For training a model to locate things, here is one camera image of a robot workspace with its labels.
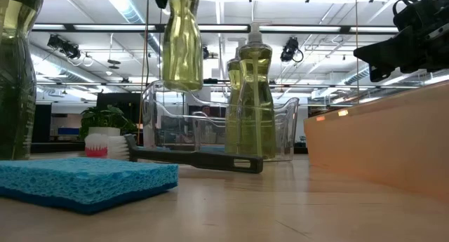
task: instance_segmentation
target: pump nozzle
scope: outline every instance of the pump nozzle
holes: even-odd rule
[[[251,32],[248,34],[248,43],[262,43],[261,25],[270,25],[270,21],[253,21],[250,23]]]
[[[237,41],[239,43],[239,47],[236,48],[236,58],[238,58],[239,57],[239,49],[242,46],[245,46],[246,38],[242,38],[242,37],[240,37],[240,38],[228,38],[228,41]]]

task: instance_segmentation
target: glass bottle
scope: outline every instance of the glass bottle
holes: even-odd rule
[[[196,11],[199,0],[169,0],[170,19],[163,38],[162,79],[171,90],[201,90],[203,49]]]
[[[29,31],[43,0],[0,0],[0,159],[29,158],[36,77]]]
[[[274,159],[274,102],[268,84],[272,48],[262,42],[259,24],[251,24],[248,44],[240,48],[243,85],[239,99],[239,153]]]
[[[229,106],[226,109],[226,142],[224,150],[230,154],[238,154],[239,125],[237,121],[237,106],[239,105],[241,84],[243,75],[240,70],[239,49],[245,46],[246,38],[228,39],[237,41],[239,47],[236,48],[236,56],[227,63],[227,73],[231,84],[231,95],[229,96]]]

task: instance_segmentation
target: clear plastic dish rack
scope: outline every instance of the clear plastic dish rack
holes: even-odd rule
[[[142,94],[144,146],[173,151],[225,152],[226,111],[231,105],[211,102],[210,89],[203,87],[193,93],[170,90],[164,81],[151,83]],[[284,105],[274,107],[276,155],[264,161],[292,160],[298,104],[298,98],[291,98]]]

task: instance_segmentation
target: wooden table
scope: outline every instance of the wooden table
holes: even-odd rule
[[[449,206],[296,156],[260,175],[181,166],[178,188],[92,216],[0,199],[0,241],[446,242]]]

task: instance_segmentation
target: white pot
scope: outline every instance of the white pot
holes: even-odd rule
[[[107,135],[109,137],[120,136],[120,129],[113,127],[89,127],[89,135],[97,133]]]

